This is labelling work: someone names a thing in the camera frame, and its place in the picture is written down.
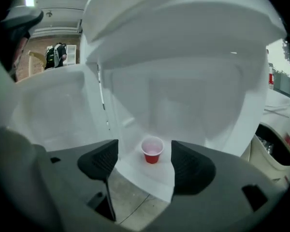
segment wire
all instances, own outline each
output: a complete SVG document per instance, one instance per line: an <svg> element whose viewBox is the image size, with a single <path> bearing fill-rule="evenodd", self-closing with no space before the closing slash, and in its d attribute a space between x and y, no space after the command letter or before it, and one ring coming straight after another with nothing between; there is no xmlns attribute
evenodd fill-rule
<svg viewBox="0 0 290 232"><path fill-rule="evenodd" d="M126 217L120 224L122 224L124 221L126 221L145 201L146 199L149 197L149 195L143 200L143 202L140 203L140 205L138 207L136 207L136 209L128 216Z"/></svg>
<svg viewBox="0 0 290 232"><path fill-rule="evenodd" d="M283 116L283 117L285 117L285 118L289 118L288 116L283 115L283 114L279 114L279 113L277 113L277 112L275 112L275 111L273 111L273 110L265 109L265 111L267 111L267 112L271 112L271 113L273 113L273 114L277 114L277 115L279 115L279 116Z"/></svg>
<svg viewBox="0 0 290 232"><path fill-rule="evenodd" d="M265 105L266 107L284 107L284 106L290 106L290 103L288 103L288 104L284 104L284 105L281 105L281 106L267 106L267 105Z"/></svg>

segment plastic cup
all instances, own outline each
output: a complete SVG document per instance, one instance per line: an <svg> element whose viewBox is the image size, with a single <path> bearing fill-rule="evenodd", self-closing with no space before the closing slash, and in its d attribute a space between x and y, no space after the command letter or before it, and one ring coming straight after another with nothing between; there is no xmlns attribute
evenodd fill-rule
<svg viewBox="0 0 290 232"><path fill-rule="evenodd" d="M142 151L148 163L156 163L163 149L163 141L158 137L148 137L142 141Z"/></svg>

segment brick wall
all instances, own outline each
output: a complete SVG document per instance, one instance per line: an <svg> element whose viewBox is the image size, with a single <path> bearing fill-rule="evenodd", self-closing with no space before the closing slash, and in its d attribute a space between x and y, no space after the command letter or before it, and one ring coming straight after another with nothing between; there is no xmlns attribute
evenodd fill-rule
<svg viewBox="0 0 290 232"><path fill-rule="evenodd" d="M21 57L20 63L18 65L16 74L18 81L28 77L28 64L29 64L29 56L28 51L38 52L41 54L46 53L46 48L49 45L55 45L57 42L65 43L65 44L75 44L76 45L76 63L79 63L79 44L80 44L80 36L78 35L69 35L62 37L40 37L34 38L28 41L24 53ZM37 59L33 58L33 74L36 74L41 71L42 63Z"/></svg>

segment person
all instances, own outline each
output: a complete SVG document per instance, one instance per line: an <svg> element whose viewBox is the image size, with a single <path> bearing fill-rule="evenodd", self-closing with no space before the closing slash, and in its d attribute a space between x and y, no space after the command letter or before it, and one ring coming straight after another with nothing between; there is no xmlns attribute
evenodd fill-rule
<svg viewBox="0 0 290 232"><path fill-rule="evenodd" d="M66 51L66 48L65 48L66 44L62 44L62 43L59 42L56 45L58 45L58 44L59 44L59 46L58 46L57 50L58 50L58 53L59 53L60 61L59 61L59 65L57 67L62 67L64 60L67 59L67 51Z"/></svg>
<svg viewBox="0 0 290 232"><path fill-rule="evenodd" d="M45 54L46 57L45 70L63 66L63 62L67 58L65 46L66 44L58 42L56 43L55 46L47 50Z"/></svg>

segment sky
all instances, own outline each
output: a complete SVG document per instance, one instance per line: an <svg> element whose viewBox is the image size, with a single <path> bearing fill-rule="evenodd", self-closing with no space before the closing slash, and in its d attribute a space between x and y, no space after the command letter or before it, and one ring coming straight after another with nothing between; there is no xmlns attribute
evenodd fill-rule
<svg viewBox="0 0 290 232"><path fill-rule="evenodd" d="M275 69L286 72L290 77L290 64L285 59L282 40L275 41L266 48L269 50L268 61L274 64Z"/></svg>

